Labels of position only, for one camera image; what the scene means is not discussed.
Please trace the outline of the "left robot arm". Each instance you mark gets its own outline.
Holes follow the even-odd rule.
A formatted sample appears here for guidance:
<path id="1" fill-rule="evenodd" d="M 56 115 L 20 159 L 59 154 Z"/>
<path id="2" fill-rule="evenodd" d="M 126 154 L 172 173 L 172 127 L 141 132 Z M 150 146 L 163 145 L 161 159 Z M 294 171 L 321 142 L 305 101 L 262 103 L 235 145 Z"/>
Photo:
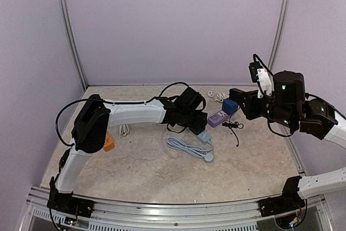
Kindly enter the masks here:
<path id="1" fill-rule="evenodd" d="M 64 212 L 75 208 L 76 201 L 70 194 L 88 159 L 104 147 L 109 128 L 155 123 L 166 125 L 168 131 L 180 126 L 198 135 L 207 125 L 206 100 L 190 86 L 180 95 L 165 97 L 160 93 L 146 101 L 112 101 L 93 94 L 81 102 L 84 105 L 74 121 L 72 142 L 66 144 L 68 149 L 62 157 L 58 174 L 50 181 L 51 190 L 57 192 L 54 202 Z"/>

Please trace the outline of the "blue cube socket adapter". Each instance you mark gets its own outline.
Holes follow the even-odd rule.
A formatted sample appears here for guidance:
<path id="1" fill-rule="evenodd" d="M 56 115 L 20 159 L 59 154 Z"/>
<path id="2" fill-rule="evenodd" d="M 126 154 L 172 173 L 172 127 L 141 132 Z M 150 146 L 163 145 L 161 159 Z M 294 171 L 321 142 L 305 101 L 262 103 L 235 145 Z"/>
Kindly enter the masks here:
<path id="1" fill-rule="evenodd" d="M 227 115 L 232 115 L 238 110 L 238 104 L 229 98 L 224 99 L 222 103 L 222 110 Z"/>

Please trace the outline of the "purple power strip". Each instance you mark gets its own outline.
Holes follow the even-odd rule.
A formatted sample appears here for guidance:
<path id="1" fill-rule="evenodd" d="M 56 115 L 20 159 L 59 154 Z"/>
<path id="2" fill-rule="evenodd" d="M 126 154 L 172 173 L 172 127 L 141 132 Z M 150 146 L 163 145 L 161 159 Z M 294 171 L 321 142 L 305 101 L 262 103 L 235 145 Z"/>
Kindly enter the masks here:
<path id="1" fill-rule="evenodd" d="M 223 121 L 228 120 L 229 117 L 230 115 L 220 110 L 219 112 L 214 113 L 208 117 L 208 125 L 212 128 L 215 128 L 218 125 L 222 124 Z"/>

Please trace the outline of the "orange power strip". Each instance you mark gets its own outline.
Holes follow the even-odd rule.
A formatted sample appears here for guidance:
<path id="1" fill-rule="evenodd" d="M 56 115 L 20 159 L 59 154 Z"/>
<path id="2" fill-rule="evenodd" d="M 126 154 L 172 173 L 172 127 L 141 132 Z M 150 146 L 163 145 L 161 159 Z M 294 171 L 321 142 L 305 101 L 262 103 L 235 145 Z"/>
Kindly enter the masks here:
<path id="1" fill-rule="evenodd" d="M 115 148 L 115 143 L 114 143 L 113 138 L 111 137 L 111 135 L 109 133 L 106 133 L 103 150 L 108 152 L 114 148 Z"/>

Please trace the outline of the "aluminium front frame rail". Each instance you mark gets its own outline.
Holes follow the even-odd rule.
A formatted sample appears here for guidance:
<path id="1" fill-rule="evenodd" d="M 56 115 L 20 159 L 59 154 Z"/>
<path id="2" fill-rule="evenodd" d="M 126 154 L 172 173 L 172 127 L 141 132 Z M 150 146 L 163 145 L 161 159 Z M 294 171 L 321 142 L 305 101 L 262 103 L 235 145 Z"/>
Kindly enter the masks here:
<path id="1" fill-rule="evenodd" d="M 68 214 L 49 210 L 49 189 L 31 187 L 16 230 L 31 230 L 41 223 L 54 230 L 53 217 L 69 230 L 279 230 L 279 215 L 263 217 L 258 198 L 218 203 L 139 203 L 75 194 L 92 200 L 90 218 L 78 217 L 75 226 L 64 221 Z"/>

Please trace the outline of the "left aluminium corner post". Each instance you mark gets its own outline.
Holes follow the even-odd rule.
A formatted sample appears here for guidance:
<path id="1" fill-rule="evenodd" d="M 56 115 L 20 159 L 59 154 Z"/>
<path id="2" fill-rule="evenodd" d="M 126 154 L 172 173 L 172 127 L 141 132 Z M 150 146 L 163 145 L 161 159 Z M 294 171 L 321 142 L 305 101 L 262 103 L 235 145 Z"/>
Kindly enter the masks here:
<path id="1" fill-rule="evenodd" d="M 68 2 L 67 0 L 58 0 L 58 2 L 59 2 L 60 10 L 62 13 L 62 20 L 63 20 L 63 25 L 65 28 L 67 41 L 68 41 L 69 48 L 72 54 L 72 60 L 77 71 L 77 76 L 82 86 L 82 89 L 87 90 L 89 85 L 88 85 L 87 77 L 85 75 L 85 72 L 82 66 L 81 59 L 79 57 L 76 40 L 75 40 L 74 32 L 72 29 L 72 23 L 69 16 Z"/>

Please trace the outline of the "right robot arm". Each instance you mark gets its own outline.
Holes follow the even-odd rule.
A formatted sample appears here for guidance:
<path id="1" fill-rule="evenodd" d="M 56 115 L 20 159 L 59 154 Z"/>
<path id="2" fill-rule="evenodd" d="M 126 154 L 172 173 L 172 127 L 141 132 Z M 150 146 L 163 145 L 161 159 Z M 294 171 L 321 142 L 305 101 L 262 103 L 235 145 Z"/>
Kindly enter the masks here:
<path id="1" fill-rule="evenodd" d="M 345 147 L 345 116 L 320 97 L 313 96 L 309 100 L 301 73 L 281 71 L 274 74 L 272 83 L 268 78 L 265 83 L 272 92 L 270 95 L 262 90 L 230 89 L 230 99 L 239 105 L 246 119 L 264 117 L 268 124 L 278 123 L 289 128 L 290 134 L 300 131 Z M 298 198 L 305 200 L 342 189 L 345 189 L 344 167 L 319 175 L 291 177 L 276 206 L 287 212 Z"/>

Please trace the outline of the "aluminium corner post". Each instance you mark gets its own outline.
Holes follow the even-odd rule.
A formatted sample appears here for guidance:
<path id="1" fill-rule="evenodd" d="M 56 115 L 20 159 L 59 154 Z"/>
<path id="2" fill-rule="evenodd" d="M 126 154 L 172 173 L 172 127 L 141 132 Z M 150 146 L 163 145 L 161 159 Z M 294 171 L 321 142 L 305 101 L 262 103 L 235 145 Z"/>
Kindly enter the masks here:
<path id="1" fill-rule="evenodd" d="M 275 63 L 277 61 L 277 55 L 280 48 L 282 35 L 284 32 L 285 21 L 286 21 L 288 9 L 289 9 L 289 3 L 290 3 L 290 0 L 281 0 L 279 16 L 278 16 L 278 21 L 276 25 L 276 31 L 274 34 L 274 40 L 271 46 L 269 61 L 268 61 L 268 69 L 271 72 L 273 72 Z"/>
<path id="2" fill-rule="evenodd" d="M 81 59 L 79 57 L 76 40 L 75 40 L 74 32 L 72 29 L 72 23 L 69 16 L 68 2 L 67 0 L 58 0 L 58 2 L 59 2 L 60 10 L 62 13 L 62 20 L 63 20 L 63 25 L 65 28 L 67 41 L 68 41 L 69 48 L 72 54 L 72 60 L 77 71 L 77 76 L 82 86 L 82 89 L 87 90 L 89 85 L 88 85 L 87 77 L 85 75 L 85 72 L 82 66 Z"/>

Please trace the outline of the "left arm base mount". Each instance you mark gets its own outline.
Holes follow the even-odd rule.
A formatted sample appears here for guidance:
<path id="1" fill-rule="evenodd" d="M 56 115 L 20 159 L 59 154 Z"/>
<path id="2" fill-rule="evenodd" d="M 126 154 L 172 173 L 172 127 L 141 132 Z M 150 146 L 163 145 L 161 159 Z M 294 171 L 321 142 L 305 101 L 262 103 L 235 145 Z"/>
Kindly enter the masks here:
<path id="1" fill-rule="evenodd" d="M 72 194 L 50 194 L 49 209 L 74 216 L 91 218 L 95 203 L 92 200 L 74 197 Z"/>

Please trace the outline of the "right aluminium corner post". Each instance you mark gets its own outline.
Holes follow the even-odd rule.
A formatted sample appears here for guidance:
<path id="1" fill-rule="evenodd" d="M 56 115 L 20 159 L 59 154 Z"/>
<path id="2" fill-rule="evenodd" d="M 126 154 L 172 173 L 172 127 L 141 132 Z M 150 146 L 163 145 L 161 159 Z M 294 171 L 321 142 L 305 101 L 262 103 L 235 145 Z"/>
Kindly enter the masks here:
<path id="1" fill-rule="evenodd" d="M 290 3 L 290 0 L 281 0 L 279 16 L 278 16 L 278 21 L 276 25 L 276 31 L 274 34 L 274 40 L 271 46 L 269 61 L 268 61 L 268 69 L 271 72 L 273 72 L 275 63 L 277 61 L 277 55 L 280 48 L 282 35 L 284 32 L 285 21 L 286 21 L 288 9 L 289 9 L 289 3 Z"/>

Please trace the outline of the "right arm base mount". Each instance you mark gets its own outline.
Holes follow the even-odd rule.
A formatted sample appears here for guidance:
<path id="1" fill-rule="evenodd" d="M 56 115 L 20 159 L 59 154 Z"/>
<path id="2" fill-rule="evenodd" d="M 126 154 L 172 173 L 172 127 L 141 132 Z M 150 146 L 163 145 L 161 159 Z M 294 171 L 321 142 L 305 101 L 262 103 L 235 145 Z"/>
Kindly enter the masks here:
<path id="1" fill-rule="evenodd" d="M 305 200 L 298 195 L 300 179 L 302 179 L 301 176 L 288 178 L 280 195 L 259 200 L 261 217 L 278 215 L 305 207 Z"/>

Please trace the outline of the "black power adapter with cable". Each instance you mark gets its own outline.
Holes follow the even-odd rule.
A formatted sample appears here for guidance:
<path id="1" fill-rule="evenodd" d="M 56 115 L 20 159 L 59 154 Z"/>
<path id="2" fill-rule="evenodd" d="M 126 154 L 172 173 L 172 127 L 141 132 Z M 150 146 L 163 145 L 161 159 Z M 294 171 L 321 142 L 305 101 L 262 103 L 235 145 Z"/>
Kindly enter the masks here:
<path id="1" fill-rule="evenodd" d="M 222 122 L 221 126 L 228 128 L 229 130 L 231 130 L 231 134 L 234 135 L 235 139 L 236 139 L 236 147 L 239 147 L 240 142 L 239 142 L 239 138 L 235 132 L 236 129 L 243 129 L 244 128 L 244 124 L 243 123 L 239 123 L 238 121 L 233 121 L 232 120 L 233 114 L 229 116 L 229 118 L 225 121 Z"/>

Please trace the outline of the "light blue power strip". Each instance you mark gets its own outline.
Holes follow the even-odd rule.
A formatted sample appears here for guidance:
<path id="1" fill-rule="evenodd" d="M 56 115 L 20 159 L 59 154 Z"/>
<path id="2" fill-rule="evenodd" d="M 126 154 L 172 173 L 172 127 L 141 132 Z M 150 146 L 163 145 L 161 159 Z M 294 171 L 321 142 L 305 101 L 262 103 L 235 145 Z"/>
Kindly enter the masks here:
<path id="1" fill-rule="evenodd" d="M 201 144 L 210 144 L 212 139 L 211 135 L 206 131 L 199 133 L 195 138 L 197 138 Z"/>

